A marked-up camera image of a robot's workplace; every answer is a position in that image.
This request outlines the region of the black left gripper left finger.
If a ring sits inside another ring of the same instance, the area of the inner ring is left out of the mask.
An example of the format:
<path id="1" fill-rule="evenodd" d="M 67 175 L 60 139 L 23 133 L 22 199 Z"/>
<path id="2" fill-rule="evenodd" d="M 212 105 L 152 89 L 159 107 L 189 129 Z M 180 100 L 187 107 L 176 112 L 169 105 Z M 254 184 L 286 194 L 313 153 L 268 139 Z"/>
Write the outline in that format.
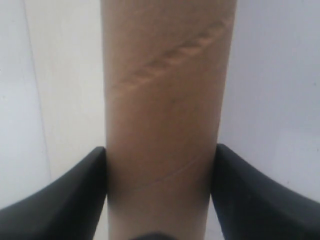
<path id="1" fill-rule="evenodd" d="M 107 195 L 104 147 L 47 187 L 1 209 L 2 240 L 92 240 Z"/>

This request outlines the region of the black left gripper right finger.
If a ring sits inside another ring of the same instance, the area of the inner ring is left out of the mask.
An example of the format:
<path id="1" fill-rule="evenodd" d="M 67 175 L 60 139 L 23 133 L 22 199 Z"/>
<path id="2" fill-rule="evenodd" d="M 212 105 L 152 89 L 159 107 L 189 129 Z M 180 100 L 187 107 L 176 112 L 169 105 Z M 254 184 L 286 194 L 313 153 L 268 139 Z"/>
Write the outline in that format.
<path id="1" fill-rule="evenodd" d="M 211 197 L 226 240 L 318 240 L 320 204 L 218 144 Z"/>

